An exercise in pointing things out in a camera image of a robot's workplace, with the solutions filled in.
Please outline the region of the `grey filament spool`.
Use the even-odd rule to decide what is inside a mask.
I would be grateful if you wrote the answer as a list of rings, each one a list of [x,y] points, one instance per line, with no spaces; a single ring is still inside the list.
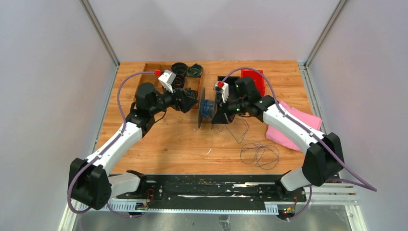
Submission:
[[[200,93],[200,99],[198,102],[198,117],[197,126],[200,128],[203,123],[212,124],[212,119],[215,116],[217,110],[217,94],[212,93],[211,98],[206,97],[205,87],[202,87]]]

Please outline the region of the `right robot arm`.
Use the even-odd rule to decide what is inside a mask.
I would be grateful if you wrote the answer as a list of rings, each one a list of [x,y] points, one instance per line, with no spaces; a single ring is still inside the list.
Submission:
[[[236,115],[248,114],[276,128],[305,154],[300,168],[283,174],[275,181],[275,195],[280,200],[290,199],[300,187],[321,186],[343,169],[341,141],[336,134],[326,135],[296,118],[273,97],[262,97],[250,77],[240,78],[234,85],[238,97],[233,100],[229,99],[228,83],[218,81],[214,85],[216,106],[212,124],[228,124]]]

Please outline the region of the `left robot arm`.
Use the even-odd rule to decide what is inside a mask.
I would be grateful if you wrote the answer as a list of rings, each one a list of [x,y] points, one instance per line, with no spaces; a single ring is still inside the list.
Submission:
[[[189,96],[183,88],[165,90],[160,93],[152,83],[138,86],[136,100],[131,110],[124,116],[119,130],[97,151],[85,159],[76,158],[69,170],[67,200],[71,210],[76,200],[99,210],[118,195],[130,193],[141,199],[147,194],[143,174],[129,170],[121,175],[111,176],[116,162],[137,142],[139,142],[157,122],[155,115],[166,112],[171,107],[183,113],[189,112],[199,101]]]

